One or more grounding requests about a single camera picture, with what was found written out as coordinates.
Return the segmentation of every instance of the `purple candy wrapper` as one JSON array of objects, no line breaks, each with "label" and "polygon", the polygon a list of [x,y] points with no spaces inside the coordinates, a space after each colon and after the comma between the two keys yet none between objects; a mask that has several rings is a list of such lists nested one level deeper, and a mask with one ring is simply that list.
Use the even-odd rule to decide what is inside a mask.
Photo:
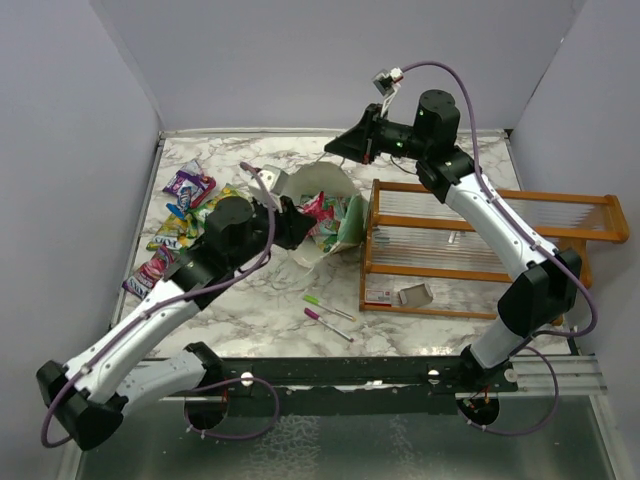
[{"label": "purple candy wrapper", "polygon": [[[215,180],[205,175],[196,160],[191,160],[176,172],[162,191],[178,197],[180,201],[177,207],[184,213],[188,208],[195,208],[200,205],[200,202],[215,186]],[[191,189],[190,192],[185,190],[187,187]],[[185,195],[188,193],[190,193],[189,202],[187,207],[183,208]]]}]

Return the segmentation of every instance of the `snack bag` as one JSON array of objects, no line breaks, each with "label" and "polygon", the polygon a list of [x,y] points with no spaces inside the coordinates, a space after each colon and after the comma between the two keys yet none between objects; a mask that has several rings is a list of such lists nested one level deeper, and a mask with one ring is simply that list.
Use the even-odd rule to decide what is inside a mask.
[{"label": "snack bag", "polygon": [[137,297],[146,297],[171,263],[173,263],[171,252],[161,246],[151,260],[140,265],[128,279],[122,282],[122,288]]},{"label": "snack bag", "polygon": [[309,230],[307,236],[337,234],[350,200],[349,197],[334,197],[325,195],[324,192],[320,192],[315,197],[302,195],[300,197],[302,213],[315,217],[318,222],[315,227]]},{"label": "snack bag", "polygon": [[176,172],[162,191],[178,197],[178,203],[174,207],[177,207],[176,210],[184,215],[189,208],[200,205],[200,202],[215,186],[216,182],[213,177],[204,173],[197,160],[191,160]]},{"label": "snack bag", "polygon": [[200,205],[198,208],[196,208],[191,212],[191,214],[195,217],[196,221],[198,222],[198,225],[201,225],[204,228],[204,222],[205,222],[205,219],[207,218],[207,215],[213,212],[213,210],[216,208],[216,205],[218,205],[218,202],[220,200],[227,197],[244,197],[244,195],[242,195],[236,187],[234,187],[230,183],[227,183],[218,195],[216,195],[210,200],[207,200],[206,202],[204,202],[202,205]]},{"label": "snack bag", "polygon": [[181,220],[171,214],[147,244],[147,250],[153,251],[164,246],[168,250],[179,252],[193,245],[197,236],[198,224],[193,215],[188,214]]}]

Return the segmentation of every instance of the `wooden rack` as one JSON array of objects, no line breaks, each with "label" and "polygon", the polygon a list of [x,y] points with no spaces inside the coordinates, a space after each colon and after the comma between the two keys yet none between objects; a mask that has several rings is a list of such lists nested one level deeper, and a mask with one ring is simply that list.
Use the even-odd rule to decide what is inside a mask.
[{"label": "wooden rack", "polygon": [[[583,261],[580,278],[587,288],[593,284],[587,241],[624,243],[629,238],[629,227],[615,195],[513,190],[498,190],[498,193],[534,225],[540,235],[553,241],[560,249],[571,247],[577,251]],[[442,239],[446,235],[449,235],[449,242],[444,245],[447,242]],[[379,180],[373,182],[361,258],[360,310],[483,319],[496,316],[495,310],[461,311],[369,304],[365,302],[365,292],[370,283],[367,279],[372,275],[511,283],[497,256],[473,227],[441,205],[431,192],[419,184]]]}]

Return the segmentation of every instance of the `pink candy wrapper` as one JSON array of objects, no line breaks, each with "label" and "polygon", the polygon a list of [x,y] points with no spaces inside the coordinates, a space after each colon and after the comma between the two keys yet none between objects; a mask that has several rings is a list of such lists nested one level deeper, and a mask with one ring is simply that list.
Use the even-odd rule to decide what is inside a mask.
[{"label": "pink candy wrapper", "polygon": [[171,252],[162,245],[151,260],[143,263],[122,283],[122,288],[137,297],[144,298],[162,278],[167,267],[173,263]]}]

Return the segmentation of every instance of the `clear plastic slat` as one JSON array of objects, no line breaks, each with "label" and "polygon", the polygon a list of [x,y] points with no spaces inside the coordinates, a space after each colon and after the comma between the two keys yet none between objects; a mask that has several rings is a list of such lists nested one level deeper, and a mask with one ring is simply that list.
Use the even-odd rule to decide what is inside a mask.
[{"label": "clear plastic slat", "polygon": [[378,227],[373,234],[374,264],[504,273],[504,267],[475,232]]},{"label": "clear plastic slat", "polygon": [[[606,230],[606,206],[600,204],[506,200],[532,226]],[[380,192],[380,214],[403,217],[462,220],[435,196],[413,192]]]}]

